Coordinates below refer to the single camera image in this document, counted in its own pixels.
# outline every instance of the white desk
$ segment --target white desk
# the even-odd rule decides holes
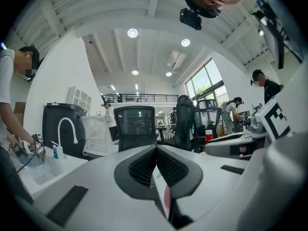
[[[45,146],[46,158],[45,163],[38,167],[26,166],[19,172],[19,177],[25,188],[35,200],[47,187],[69,174],[87,160],[65,155],[65,160],[58,161],[53,158],[53,150]],[[11,160],[16,169],[19,169],[23,164],[20,163],[16,155],[10,152]]]

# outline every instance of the chair backrest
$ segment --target chair backrest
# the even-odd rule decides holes
[[[189,96],[179,96],[177,102],[177,124],[175,127],[175,145],[183,150],[191,151],[191,132],[195,124],[194,112],[195,106]]]
[[[217,107],[215,99],[199,100],[197,103],[195,120],[198,136],[205,136],[205,130],[213,131],[213,138],[217,138],[217,125],[221,116],[221,108]]]
[[[86,133],[83,154],[106,156],[118,151],[112,142],[107,120],[104,116],[89,115],[80,118]]]
[[[119,152],[156,144],[155,109],[151,106],[126,106],[114,109],[119,134]]]

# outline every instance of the white t-shirt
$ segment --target white t-shirt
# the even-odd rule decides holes
[[[228,112],[228,113],[230,113],[231,111],[232,111],[232,108],[236,108],[236,105],[235,105],[235,103],[233,103],[233,102],[231,102],[230,104],[228,104],[227,106],[226,106],[226,111]]]
[[[0,103],[11,103],[10,85],[13,75],[13,63],[15,52],[6,49],[0,51]],[[9,142],[6,138],[6,126],[0,116],[0,146],[9,149]]]
[[[115,114],[114,114],[114,108],[110,107],[106,110],[106,120],[108,123],[108,127],[112,128],[116,126],[116,120],[115,120]]]

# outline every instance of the black mesh chair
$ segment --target black mesh chair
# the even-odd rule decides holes
[[[195,112],[198,137],[205,136],[205,130],[213,131],[213,139],[218,138],[216,129],[221,116],[221,108],[215,99],[199,100]]]
[[[158,141],[157,143],[192,151],[195,148],[194,139],[191,140],[191,133],[195,124],[195,106],[191,98],[186,95],[179,96],[176,111],[177,123],[175,135],[170,139]]]
[[[119,134],[119,152],[156,144],[155,109],[150,106],[126,106],[114,109]]]

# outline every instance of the blue bottle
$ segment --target blue bottle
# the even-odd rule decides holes
[[[52,146],[54,159],[58,159],[57,147],[55,145]]]

